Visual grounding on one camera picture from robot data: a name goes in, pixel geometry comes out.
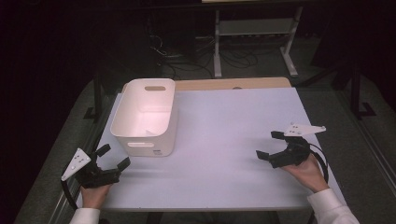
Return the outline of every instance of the person's right hand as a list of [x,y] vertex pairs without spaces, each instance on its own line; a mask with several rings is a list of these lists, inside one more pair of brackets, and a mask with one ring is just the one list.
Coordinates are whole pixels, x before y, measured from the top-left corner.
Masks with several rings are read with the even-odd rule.
[[327,185],[319,169],[318,161],[312,154],[300,165],[288,165],[282,167],[282,169],[289,172],[302,185],[311,189],[314,193],[329,188],[329,185]]
[[84,189],[81,187],[82,207],[100,209],[111,186],[105,185],[96,189]]

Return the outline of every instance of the dark background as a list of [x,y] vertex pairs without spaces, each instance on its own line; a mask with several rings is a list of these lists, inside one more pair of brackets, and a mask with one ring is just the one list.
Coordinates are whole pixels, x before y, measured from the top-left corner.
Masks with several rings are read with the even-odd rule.
[[[114,4],[122,6],[122,1]],[[306,7],[298,35],[323,37],[315,65],[328,67],[352,57],[396,110],[394,9],[384,0]],[[70,109],[94,75],[103,80],[107,94],[132,78],[158,76],[158,57],[149,48],[152,29],[169,36],[171,47],[179,35],[192,40],[196,32],[212,29],[207,18],[213,12],[183,13],[183,22],[180,14],[156,14],[148,29],[152,15],[144,11],[87,12],[73,1],[0,1],[1,83],[6,96],[0,223],[13,222]],[[191,52],[186,43],[180,50]]]

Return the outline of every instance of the floor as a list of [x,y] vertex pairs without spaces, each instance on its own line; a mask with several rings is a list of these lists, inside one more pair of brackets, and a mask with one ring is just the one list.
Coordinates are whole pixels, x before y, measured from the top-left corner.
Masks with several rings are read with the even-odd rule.
[[[213,78],[212,51],[207,47],[211,41],[210,37],[197,39],[197,46],[202,46],[198,48],[202,51],[202,57],[197,62],[186,62],[182,57],[163,60],[162,76],[174,79]],[[224,39],[221,45],[222,78],[287,77],[292,85],[296,85],[322,71],[321,68],[310,65],[319,38],[299,37],[295,40],[290,57],[299,72],[296,78],[288,75],[278,51],[282,41],[282,36]],[[326,134],[319,135],[318,140],[323,145],[352,212],[361,223],[388,224],[396,219],[396,194],[378,162],[378,154],[374,154],[372,148],[378,147],[389,166],[394,167],[396,115],[383,101],[376,86],[363,77],[361,101],[369,103],[376,116],[356,119],[349,110],[350,87],[347,86],[343,91],[333,90],[331,83],[334,76],[335,74],[330,74],[309,87],[298,88],[297,91],[311,123],[327,127]],[[91,82],[70,111],[16,223],[68,223],[70,220],[73,215],[70,208],[65,209],[66,212],[59,217],[54,215],[54,209],[63,206],[59,204],[62,202],[59,173],[75,149],[87,141],[95,125],[91,119],[83,119],[87,109],[92,106]],[[43,192],[46,192],[46,197],[42,197]],[[305,223],[309,213],[310,211],[279,212],[279,217],[281,223]],[[145,223],[147,213],[104,211],[102,217],[113,224],[136,224]]]

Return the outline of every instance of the white table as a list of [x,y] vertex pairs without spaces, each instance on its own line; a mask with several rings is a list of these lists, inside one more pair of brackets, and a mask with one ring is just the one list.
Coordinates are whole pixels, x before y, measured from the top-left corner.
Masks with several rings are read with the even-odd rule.
[[[115,168],[127,156],[109,131],[119,101],[120,95],[99,143],[99,147],[110,144],[112,148],[98,159],[103,169]],[[179,117],[173,153],[163,158],[131,158],[132,164],[112,187],[104,209],[279,211],[309,207],[308,189],[256,156],[256,150],[273,154],[286,148],[284,141],[271,138],[271,131],[283,132],[291,122],[310,124],[294,88],[177,91],[176,101]],[[304,138],[319,146],[313,134]],[[331,170],[329,175],[331,188],[344,201]]]

